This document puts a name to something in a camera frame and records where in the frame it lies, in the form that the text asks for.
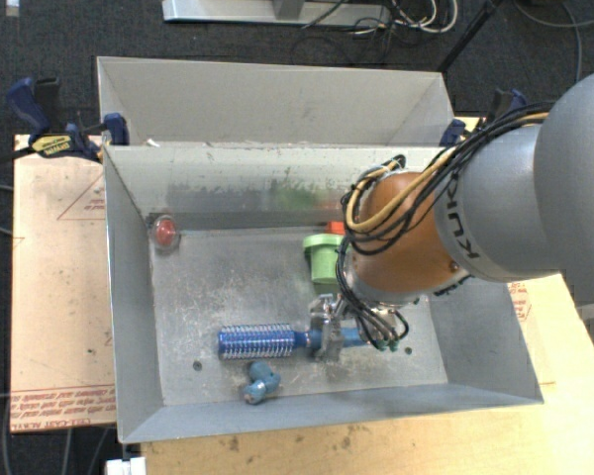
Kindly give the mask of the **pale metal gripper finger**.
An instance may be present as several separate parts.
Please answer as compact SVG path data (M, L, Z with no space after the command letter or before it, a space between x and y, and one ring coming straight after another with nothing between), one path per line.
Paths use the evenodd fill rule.
M328 314L314 314L310 319L310 333L310 337L341 337L341 320Z
M328 342L322 343L321 346L314 350L314 357L321 362L338 362L340 360L341 352L343 350L342 342Z

